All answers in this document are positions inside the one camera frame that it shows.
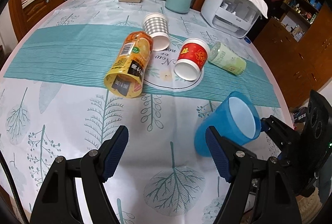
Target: red paper cup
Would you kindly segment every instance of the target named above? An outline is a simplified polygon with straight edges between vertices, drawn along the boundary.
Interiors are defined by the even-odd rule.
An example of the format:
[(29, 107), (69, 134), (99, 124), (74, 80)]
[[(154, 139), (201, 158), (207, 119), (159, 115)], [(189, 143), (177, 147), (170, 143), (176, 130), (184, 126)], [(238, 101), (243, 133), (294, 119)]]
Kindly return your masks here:
[(184, 80), (196, 80), (200, 76), (209, 53), (210, 48), (203, 40), (187, 39), (182, 45), (174, 72)]

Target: green sticker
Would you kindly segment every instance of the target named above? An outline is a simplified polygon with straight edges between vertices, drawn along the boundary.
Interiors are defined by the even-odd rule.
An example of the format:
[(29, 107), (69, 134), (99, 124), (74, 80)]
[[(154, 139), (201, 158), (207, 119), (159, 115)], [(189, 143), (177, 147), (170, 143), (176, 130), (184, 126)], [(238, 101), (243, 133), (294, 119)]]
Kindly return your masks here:
[(138, 48), (138, 47), (134, 47), (134, 48), (132, 48), (132, 52), (133, 52), (134, 54), (138, 54), (138, 53), (139, 53), (139, 48)]

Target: black cable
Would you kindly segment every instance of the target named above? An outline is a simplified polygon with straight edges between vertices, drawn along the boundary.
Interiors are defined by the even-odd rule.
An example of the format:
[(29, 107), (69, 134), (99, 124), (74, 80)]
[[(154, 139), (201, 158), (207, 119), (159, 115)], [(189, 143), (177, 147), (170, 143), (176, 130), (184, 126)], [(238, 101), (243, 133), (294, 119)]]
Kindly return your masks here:
[(9, 182), (9, 186), (10, 186), (10, 189), (12, 190), (12, 193), (13, 193), (13, 196), (14, 196), (14, 200), (15, 200), (17, 209), (19, 210), (19, 213), (21, 215), (21, 218), (22, 218), (24, 224), (29, 224), (27, 216), (24, 213), (24, 209), (23, 209), (23, 206), (22, 206), (19, 194), (17, 192), (17, 189), (16, 189), (16, 186), (15, 186), (15, 182), (13, 180), (12, 174), (10, 173), (9, 167), (8, 167), (8, 165), (6, 163), (5, 158), (3, 157), (2, 153), (1, 153), (1, 150), (0, 150), (0, 163), (1, 163), (1, 166), (2, 166), (2, 168), (4, 170), (4, 172), (5, 172), (5, 175), (7, 176), (7, 179), (8, 179), (8, 182)]

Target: yellow plastic container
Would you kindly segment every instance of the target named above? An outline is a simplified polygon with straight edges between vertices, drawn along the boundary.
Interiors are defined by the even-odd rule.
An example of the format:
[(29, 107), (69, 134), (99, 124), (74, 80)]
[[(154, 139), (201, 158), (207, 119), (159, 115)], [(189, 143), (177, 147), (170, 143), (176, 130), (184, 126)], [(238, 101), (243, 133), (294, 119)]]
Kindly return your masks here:
[(142, 93), (143, 78), (152, 52), (153, 39), (143, 31), (133, 32), (125, 39), (104, 84), (120, 97), (137, 97)]

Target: black label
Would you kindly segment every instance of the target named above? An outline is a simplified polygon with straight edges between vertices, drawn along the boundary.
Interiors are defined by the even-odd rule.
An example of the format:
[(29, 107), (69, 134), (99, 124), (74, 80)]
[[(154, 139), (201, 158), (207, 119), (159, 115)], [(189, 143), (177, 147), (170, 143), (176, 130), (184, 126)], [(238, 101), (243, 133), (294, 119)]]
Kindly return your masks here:
[(112, 84), (112, 88), (118, 90), (118, 92), (123, 95), (127, 96), (129, 87), (130, 87), (130, 81), (126, 81), (124, 79), (121, 79), (118, 75), (114, 79), (114, 82)]
[(128, 70), (128, 74), (139, 77), (141, 79), (141, 81), (143, 80), (143, 68), (141, 67), (141, 65), (136, 62), (135, 60), (132, 60), (132, 63), (130, 64), (129, 70)]

